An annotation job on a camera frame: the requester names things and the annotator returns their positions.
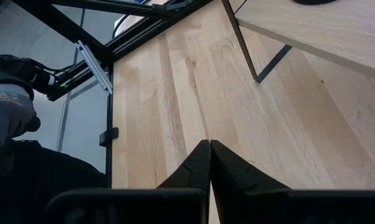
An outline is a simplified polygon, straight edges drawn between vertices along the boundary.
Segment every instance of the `light wood plank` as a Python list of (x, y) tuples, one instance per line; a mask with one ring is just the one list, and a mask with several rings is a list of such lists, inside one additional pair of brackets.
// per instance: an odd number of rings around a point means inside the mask
[(375, 77), (375, 0), (247, 0), (235, 15), (243, 27)]
[[(283, 45), (242, 32), (256, 68)], [(331, 85), (344, 72), (319, 60), (293, 49), (258, 84), (220, 0), (185, 18), (115, 64), (113, 188), (155, 188), (201, 139), (294, 189), (375, 188), (375, 113), (366, 125), (350, 121), (355, 85)], [(371, 86), (361, 105), (373, 110)], [(211, 205), (217, 223), (213, 197)]]

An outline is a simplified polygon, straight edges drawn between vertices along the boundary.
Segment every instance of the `gloved hand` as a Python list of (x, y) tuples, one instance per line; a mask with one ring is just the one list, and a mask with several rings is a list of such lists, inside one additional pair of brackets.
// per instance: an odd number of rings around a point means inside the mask
[(0, 144), (25, 133), (28, 124), (37, 113), (29, 94), (23, 87), (0, 84)]

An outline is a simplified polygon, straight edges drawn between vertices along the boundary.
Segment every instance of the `black cable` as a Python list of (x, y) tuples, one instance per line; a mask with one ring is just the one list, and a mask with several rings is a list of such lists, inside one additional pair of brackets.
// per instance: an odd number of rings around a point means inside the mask
[[(144, 0), (141, 4), (146, 4), (148, 2), (150, 2), (151, 0)], [(125, 21), (126, 18), (128, 18), (129, 15), (125, 15), (124, 17), (122, 17), (120, 19), (120, 21), (118, 22), (118, 24), (115, 26), (114, 30), (113, 30), (113, 35), (112, 35), (112, 38), (115, 37), (115, 33), (117, 32), (118, 28), (120, 28), (121, 24)]]
[[(13, 56), (13, 55), (8, 55), (8, 54), (6, 54), (6, 55), (0, 55), (0, 58), (3, 58), (3, 59), (5, 59), (5, 60), (20, 60), (20, 58), (18, 58), (18, 57), (16, 57), (16, 56)], [(35, 63), (36, 67), (41, 68), (41, 69), (44, 69), (44, 70), (48, 70), (48, 71), (51, 71), (51, 72), (55, 72), (55, 73), (66, 72), (67, 69), (69, 69), (69, 68), (71, 68), (71, 67), (74, 66), (74, 65), (69, 65), (69, 66), (66, 66), (66, 67), (64, 67), (64, 68), (54, 69), (54, 68), (46, 67), (45, 65), (43, 65), (43, 64), (41, 64), (41, 63), (39, 63), (39, 62), (37, 62), (37, 61), (34, 60), (34, 59), (29, 58), (29, 60), (32, 60), (32, 61)]]

